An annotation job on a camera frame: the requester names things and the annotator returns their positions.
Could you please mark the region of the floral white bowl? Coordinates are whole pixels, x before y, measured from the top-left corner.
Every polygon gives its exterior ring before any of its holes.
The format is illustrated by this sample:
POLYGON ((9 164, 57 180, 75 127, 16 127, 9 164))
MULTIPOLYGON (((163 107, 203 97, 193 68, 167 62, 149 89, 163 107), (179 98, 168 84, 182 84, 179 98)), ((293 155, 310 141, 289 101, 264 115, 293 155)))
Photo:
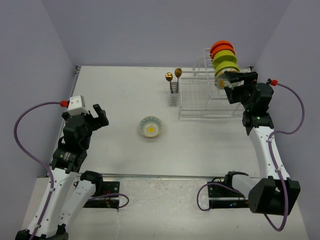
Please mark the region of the floral white bowl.
POLYGON ((243 81, 235 82, 235 83, 230 83, 229 80, 227 79, 225 72, 233 72, 233 73, 239 73, 236 69, 233 68, 225 68, 221 70, 215 77, 214 84, 215 86, 223 90, 225 87, 227 88, 235 88, 243 84, 243 81))

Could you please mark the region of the blue yellow patterned bowl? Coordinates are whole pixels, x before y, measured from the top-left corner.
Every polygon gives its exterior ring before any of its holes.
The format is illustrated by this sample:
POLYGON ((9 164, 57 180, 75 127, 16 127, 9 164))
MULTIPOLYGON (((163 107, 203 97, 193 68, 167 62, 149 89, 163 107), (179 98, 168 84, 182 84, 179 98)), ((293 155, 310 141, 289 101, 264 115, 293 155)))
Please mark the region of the blue yellow patterned bowl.
POLYGON ((155 138, 162 133, 163 123, 156 116, 147 116, 139 122, 138 129, 144 137, 155 138))

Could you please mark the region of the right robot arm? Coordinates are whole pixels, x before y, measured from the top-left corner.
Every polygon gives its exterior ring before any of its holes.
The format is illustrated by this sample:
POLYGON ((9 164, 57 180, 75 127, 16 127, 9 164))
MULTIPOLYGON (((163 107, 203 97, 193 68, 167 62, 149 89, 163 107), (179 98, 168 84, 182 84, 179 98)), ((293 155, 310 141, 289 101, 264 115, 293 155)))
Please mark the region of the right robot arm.
POLYGON ((258 161, 260 180, 254 182, 246 173, 230 171, 226 175, 223 191, 233 197, 242 194, 248 200, 252 213, 288 216, 299 196, 301 187, 292 180, 281 160, 274 133, 274 124, 268 112, 276 81, 257 81, 258 73, 224 72, 231 83, 225 87, 230 104, 241 103, 244 107, 242 124, 251 140, 258 161))

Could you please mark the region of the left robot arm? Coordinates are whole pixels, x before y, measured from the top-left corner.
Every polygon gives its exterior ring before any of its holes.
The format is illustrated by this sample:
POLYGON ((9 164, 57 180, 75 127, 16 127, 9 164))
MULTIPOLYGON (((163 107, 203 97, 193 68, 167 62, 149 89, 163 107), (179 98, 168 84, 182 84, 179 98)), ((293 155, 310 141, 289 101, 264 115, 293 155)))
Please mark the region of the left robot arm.
POLYGON ((27 229, 17 232, 17 240, 67 240, 68 229, 85 203, 104 190, 102 175, 86 171, 75 192, 67 197, 87 157, 93 132, 109 125, 106 112, 94 104, 97 117, 93 117, 83 104, 74 100, 61 101, 59 105, 67 110, 62 114, 65 125, 52 161, 49 165, 43 164, 49 182, 34 218, 27 229))

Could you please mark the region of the green bowl front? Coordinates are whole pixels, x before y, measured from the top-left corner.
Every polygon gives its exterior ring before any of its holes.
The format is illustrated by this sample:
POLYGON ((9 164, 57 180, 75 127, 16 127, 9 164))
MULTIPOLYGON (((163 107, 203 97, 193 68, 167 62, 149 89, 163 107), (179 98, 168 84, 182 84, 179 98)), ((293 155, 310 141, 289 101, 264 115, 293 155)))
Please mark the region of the green bowl front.
POLYGON ((218 63, 217 67, 215 67, 215 76, 219 74, 223 69, 231 68, 234 69, 236 72, 240 72, 240 68, 238 65, 232 61, 222 61, 218 63))

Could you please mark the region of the green bowl middle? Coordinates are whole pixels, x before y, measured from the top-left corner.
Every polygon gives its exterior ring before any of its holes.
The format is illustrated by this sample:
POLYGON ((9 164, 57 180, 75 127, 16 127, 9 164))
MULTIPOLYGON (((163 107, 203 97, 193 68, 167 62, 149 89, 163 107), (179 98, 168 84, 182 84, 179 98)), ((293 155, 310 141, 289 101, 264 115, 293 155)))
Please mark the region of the green bowl middle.
POLYGON ((232 62, 234 64, 237 64, 237 62, 238 62, 235 55, 224 55, 224 54, 218 55, 218 54, 216 54, 212 60, 212 63, 214 65, 214 67, 217 68, 219 64, 221 64, 222 62, 225 62, 225 61, 232 62))

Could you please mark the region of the green bowl back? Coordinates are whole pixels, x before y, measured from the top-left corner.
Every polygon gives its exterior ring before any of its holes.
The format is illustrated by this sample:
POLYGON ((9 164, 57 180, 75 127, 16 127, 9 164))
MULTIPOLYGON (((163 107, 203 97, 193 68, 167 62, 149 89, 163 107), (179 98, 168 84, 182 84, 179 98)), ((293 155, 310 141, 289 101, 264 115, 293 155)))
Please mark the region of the green bowl back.
POLYGON ((235 55, 234 53, 232 53, 229 50, 222 50, 220 52, 217 53, 218 55, 235 55))

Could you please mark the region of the orange bowl front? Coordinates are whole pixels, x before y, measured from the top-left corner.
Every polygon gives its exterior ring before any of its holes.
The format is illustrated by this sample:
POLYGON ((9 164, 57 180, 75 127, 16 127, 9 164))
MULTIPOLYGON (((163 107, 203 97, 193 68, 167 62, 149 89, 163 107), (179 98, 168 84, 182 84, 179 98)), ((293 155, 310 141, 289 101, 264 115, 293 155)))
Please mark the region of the orange bowl front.
POLYGON ((231 45, 228 44, 220 44, 220 45, 213 45, 210 49, 210 56, 213 58, 215 54, 217 54, 220 51, 231 51, 233 54, 235 53, 234 48, 231 45))

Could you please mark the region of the orange bowl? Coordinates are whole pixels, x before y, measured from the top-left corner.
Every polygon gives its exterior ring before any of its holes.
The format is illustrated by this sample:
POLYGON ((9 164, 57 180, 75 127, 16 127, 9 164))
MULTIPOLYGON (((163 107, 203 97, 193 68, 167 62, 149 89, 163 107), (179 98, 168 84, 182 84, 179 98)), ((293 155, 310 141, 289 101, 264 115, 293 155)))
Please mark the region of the orange bowl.
POLYGON ((215 42, 215 43, 212 45, 212 47, 210 48, 210 50, 213 51, 214 49, 216 49, 217 47, 220 47, 220 46, 229 46, 229 47, 231 47, 232 49, 234 48, 233 45, 232 45, 229 41, 220 40, 220 41, 215 42))
POLYGON ((213 58, 215 54, 217 54, 220 51, 231 51, 233 54, 235 53, 234 48, 231 45, 228 44, 220 44, 220 45, 213 45, 210 49, 210 56, 213 58))

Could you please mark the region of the orange bowl back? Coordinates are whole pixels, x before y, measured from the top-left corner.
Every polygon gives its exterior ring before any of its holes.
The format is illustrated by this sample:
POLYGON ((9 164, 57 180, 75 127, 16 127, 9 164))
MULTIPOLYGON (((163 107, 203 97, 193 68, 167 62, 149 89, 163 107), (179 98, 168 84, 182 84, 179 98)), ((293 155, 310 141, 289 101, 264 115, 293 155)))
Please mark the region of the orange bowl back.
POLYGON ((232 45, 229 41, 220 40, 220 41, 215 42, 215 43, 212 45, 212 47, 210 48, 210 50, 213 51, 214 49, 216 49, 217 47, 220 47, 220 46, 229 46, 229 47, 231 47, 232 49, 234 48, 233 45, 232 45))

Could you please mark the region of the gold spoon right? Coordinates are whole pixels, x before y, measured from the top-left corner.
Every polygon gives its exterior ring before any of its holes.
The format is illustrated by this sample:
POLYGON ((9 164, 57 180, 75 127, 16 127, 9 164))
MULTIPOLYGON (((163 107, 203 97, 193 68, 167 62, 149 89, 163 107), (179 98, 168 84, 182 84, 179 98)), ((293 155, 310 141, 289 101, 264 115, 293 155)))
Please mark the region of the gold spoon right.
POLYGON ((177 82, 176 82, 176 93, 179 92, 179 79, 180 79, 182 73, 183 73, 183 71, 182 71, 181 68, 176 68, 176 69, 174 70, 174 75, 175 75, 175 77, 177 78, 177 82))

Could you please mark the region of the gold spoon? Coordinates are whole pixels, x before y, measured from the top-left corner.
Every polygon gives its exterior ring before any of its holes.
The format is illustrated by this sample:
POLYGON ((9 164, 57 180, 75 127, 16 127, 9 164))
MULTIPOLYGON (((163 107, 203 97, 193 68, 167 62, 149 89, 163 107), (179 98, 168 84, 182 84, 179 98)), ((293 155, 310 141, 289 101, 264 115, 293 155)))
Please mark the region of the gold spoon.
POLYGON ((183 73, 183 71, 182 71, 181 68, 176 68, 176 69, 174 70, 174 75, 175 75, 175 77, 177 78, 177 82, 176 82, 176 93, 179 92, 179 79, 180 79, 182 73, 183 73))
POLYGON ((173 88, 172 88, 172 80, 173 80, 173 74, 171 72, 167 72, 165 74, 165 79, 169 82, 170 92, 173 94, 173 88))

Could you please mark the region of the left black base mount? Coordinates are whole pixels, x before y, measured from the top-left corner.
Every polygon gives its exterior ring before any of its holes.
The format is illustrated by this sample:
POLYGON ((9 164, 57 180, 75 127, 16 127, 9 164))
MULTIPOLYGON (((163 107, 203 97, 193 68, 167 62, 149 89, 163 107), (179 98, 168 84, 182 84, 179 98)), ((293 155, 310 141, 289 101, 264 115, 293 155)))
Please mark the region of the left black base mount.
MULTIPOLYGON (((102 189, 99 193, 95 193, 93 196, 102 196, 115 194, 120 192, 120 182, 119 181, 104 181, 102 189)), ((93 200, 88 200, 84 208, 88 209, 118 209, 120 205, 120 200, 118 196, 113 197, 103 197, 96 198, 93 200)))

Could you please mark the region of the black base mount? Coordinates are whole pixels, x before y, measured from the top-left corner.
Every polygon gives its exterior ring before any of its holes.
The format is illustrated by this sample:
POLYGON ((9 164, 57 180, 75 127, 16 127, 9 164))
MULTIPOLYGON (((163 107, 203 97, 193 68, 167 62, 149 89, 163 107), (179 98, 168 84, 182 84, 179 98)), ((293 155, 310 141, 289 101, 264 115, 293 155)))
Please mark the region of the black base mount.
MULTIPOLYGON (((95 193, 93 196, 102 196, 115 194, 120 192, 120 182, 119 181, 104 181, 102 189, 99 193, 95 193)), ((118 196, 113 197, 103 197, 96 198, 93 200, 88 200, 84 208, 88 209, 118 209, 120 205, 120 200, 118 196)))
POLYGON ((249 208, 248 200, 241 195, 219 185, 207 187, 209 209, 242 209, 249 208))

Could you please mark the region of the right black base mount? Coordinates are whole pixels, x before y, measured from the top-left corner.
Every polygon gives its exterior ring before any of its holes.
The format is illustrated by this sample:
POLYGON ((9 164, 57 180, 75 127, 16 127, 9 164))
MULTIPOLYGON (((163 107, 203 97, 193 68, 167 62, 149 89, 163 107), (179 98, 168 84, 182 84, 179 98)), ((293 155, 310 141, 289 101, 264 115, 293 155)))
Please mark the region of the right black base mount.
POLYGON ((241 195, 219 185, 207 187, 209 209, 242 209, 249 208, 248 200, 241 195))

